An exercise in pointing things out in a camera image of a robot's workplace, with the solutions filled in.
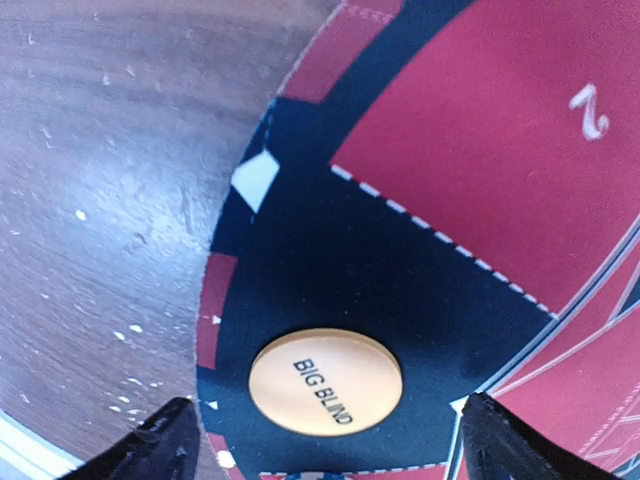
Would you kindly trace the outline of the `orange big blind button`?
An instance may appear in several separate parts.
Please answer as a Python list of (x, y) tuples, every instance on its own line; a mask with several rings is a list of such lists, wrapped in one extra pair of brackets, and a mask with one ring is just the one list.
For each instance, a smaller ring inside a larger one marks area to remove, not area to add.
[(404, 387), (401, 367), (378, 341), (332, 328), (300, 330), (265, 346), (248, 377), (257, 409), (302, 435), (359, 433), (387, 418)]

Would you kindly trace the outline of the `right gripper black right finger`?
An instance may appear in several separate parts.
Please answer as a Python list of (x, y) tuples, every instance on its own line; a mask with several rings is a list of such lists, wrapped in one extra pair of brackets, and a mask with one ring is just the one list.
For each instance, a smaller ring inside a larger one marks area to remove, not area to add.
[(551, 442), (484, 392), (468, 397), (461, 430), (472, 480), (616, 477)]

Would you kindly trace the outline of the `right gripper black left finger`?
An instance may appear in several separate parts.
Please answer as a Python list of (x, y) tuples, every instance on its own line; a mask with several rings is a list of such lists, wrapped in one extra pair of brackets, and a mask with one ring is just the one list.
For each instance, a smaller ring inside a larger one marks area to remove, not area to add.
[(174, 397), (112, 447), (63, 478), (192, 480), (199, 449), (200, 430), (194, 403)]

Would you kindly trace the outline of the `blue small blind button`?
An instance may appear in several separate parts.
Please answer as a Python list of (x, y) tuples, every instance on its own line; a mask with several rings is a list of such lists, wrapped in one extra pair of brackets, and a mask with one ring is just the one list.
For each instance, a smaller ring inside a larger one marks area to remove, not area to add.
[(282, 480), (333, 480), (334, 474), (329, 472), (297, 472), (286, 474)]

